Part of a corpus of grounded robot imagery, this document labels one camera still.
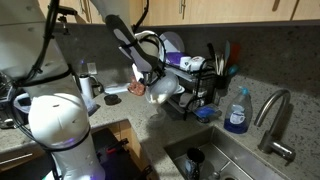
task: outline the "cabinet door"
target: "cabinet door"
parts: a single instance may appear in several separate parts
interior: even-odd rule
[[[292,20],[320,19],[320,0],[300,0]]]
[[[44,16],[47,17],[48,5],[50,4],[50,0],[39,0],[38,2]],[[60,6],[73,8],[78,12],[78,15],[76,16],[72,16],[72,15],[66,16],[68,23],[79,23],[79,24],[91,23],[89,0],[60,0]]]
[[[130,24],[136,24],[140,19],[143,9],[142,9],[142,0],[128,0],[129,14],[130,14]],[[92,24],[105,24],[104,18],[102,17],[97,8],[93,3],[89,2],[89,7],[91,11]]]
[[[149,13],[143,24],[146,26],[188,24],[191,1],[149,0]]]
[[[289,21],[297,0],[192,0],[190,24]]]
[[[0,155],[0,173],[44,155],[39,145],[5,152]]]

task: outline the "dish soap bottle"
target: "dish soap bottle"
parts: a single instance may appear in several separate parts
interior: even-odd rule
[[[236,134],[247,132],[252,118],[249,90],[240,88],[241,92],[229,104],[224,120],[224,128]]]

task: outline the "wooden cabinet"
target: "wooden cabinet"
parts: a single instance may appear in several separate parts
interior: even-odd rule
[[[127,6],[129,9],[129,16],[130,16],[130,24],[136,24],[137,21],[140,19],[142,13],[143,13],[143,0],[128,0]],[[104,23],[104,17],[101,16],[97,8],[89,2],[90,12],[91,12],[91,19],[92,24],[105,24]],[[118,8],[118,13],[121,13],[122,10],[125,10],[126,8]]]
[[[50,0],[38,0],[40,9],[42,10],[45,17],[48,13],[48,5]],[[93,5],[90,0],[60,0],[60,6],[73,8],[78,12],[78,15],[72,16],[67,15],[68,23],[79,23],[79,24],[104,24],[103,18],[97,8]],[[128,0],[130,23],[136,23],[142,15],[143,7],[142,0]]]
[[[320,0],[300,0],[292,20],[320,19]]]
[[[191,0],[149,0],[144,25],[189,24]]]
[[[38,2],[44,16],[46,17],[50,0],[39,0]],[[60,0],[60,6],[70,7],[78,12],[78,15],[76,16],[66,16],[68,23],[91,24],[89,0]]]
[[[92,133],[104,128],[108,128],[118,140],[124,138],[128,139],[129,143],[126,145],[126,149],[129,150],[131,159],[141,171],[150,164],[146,156],[144,155],[143,149],[140,146],[136,133],[132,129],[131,124],[128,120],[95,128],[92,130]],[[150,175],[148,175],[148,178],[158,179],[156,173],[151,173]]]
[[[190,24],[289,21],[296,0],[193,0]]]
[[[149,14],[144,25],[289,21],[296,2],[297,0],[150,0]]]
[[[42,148],[35,144],[1,154],[0,173],[40,157],[44,153]]]

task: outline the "sink basin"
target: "sink basin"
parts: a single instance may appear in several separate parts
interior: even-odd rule
[[[222,180],[284,179],[248,150],[213,127],[164,148],[184,177],[186,152],[190,147],[197,147],[205,154],[205,161],[200,166],[200,179],[214,179],[213,172],[219,171],[229,161],[220,173]]]

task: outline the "kitchen utensil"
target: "kitchen utensil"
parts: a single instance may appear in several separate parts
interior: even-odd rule
[[[216,57],[216,73],[219,76],[223,76],[225,74],[225,59],[223,58],[223,55]]]
[[[237,43],[230,43],[230,56],[227,62],[227,67],[232,66],[238,62],[240,52],[240,44]]]
[[[233,64],[228,68],[228,76],[233,76],[238,72],[238,70],[239,70],[239,66],[236,64]]]
[[[225,47],[225,50],[224,50],[225,66],[227,65],[229,57],[230,57],[230,42],[227,41],[226,42],[226,47]]]
[[[213,60],[215,60],[215,59],[216,59],[216,53],[215,53],[215,51],[214,51],[213,45],[212,45],[211,43],[208,43],[207,46],[208,46],[208,49],[209,49],[209,53],[210,53],[211,58],[212,58]]]

